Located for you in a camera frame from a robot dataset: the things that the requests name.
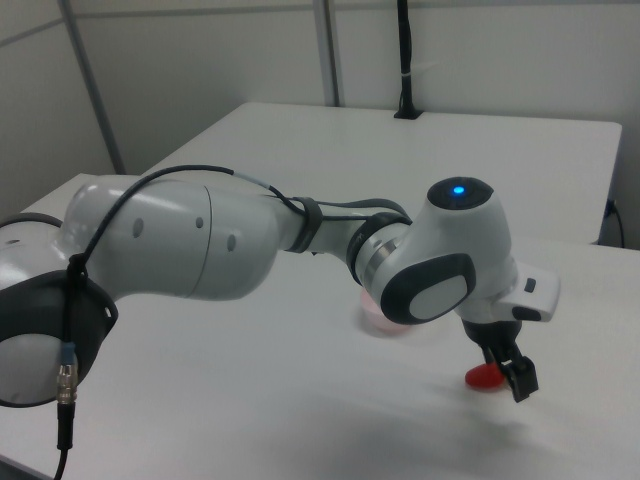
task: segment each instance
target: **cable clip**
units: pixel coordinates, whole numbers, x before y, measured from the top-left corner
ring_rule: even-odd
[[[316,236],[316,233],[320,229],[320,225],[322,225],[324,215],[322,214],[320,206],[313,198],[294,197],[293,200],[302,203],[306,215],[302,230],[300,230],[298,237],[287,252],[302,253],[309,248],[309,245],[311,245],[313,237]]]

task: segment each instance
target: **metal connector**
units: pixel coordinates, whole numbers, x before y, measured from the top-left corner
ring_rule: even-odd
[[[60,365],[56,400],[62,405],[75,403],[78,397],[78,366]]]

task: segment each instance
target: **table surface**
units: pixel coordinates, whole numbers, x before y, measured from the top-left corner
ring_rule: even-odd
[[[452,176],[490,184],[516,235],[594,243],[621,127],[607,122],[248,103],[153,170],[205,163],[262,178],[286,195],[390,198],[411,215]]]
[[[74,190],[30,210],[61,217]],[[281,254],[238,301],[118,303],[64,478],[635,478],[640,254],[521,237],[513,251],[562,278],[553,321],[519,336],[541,387],[528,400],[465,387],[482,355],[454,314],[381,336],[344,265]],[[2,455],[53,473],[55,405],[0,409],[0,425]]]

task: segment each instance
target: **red object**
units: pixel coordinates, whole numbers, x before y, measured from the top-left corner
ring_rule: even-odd
[[[504,382],[504,375],[496,363],[485,363],[469,370],[464,376],[464,381],[471,388],[495,390]]]

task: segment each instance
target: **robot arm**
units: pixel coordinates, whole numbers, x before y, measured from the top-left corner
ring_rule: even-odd
[[[60,229],[0,227],[0,404],[53,400],[63,338],[65,271],[136,177],[100,177],[73,198]],[[268,274],[279,250],[341,259],[392,321],[428,322],[456,308],[487,360],[502,366],[520,401],[537,389],[533,364],[515,345],[522,320],[549,320],[553,274],[511,257],[498,197],[483,182],[434,185],[414,222],[392,202],[323,204],[306,215],[267,196],[156,180],[133,196],[86,264],[90,280],[70,326],[80,380],[115,323],[114,301],[135,293],[240,298]]]

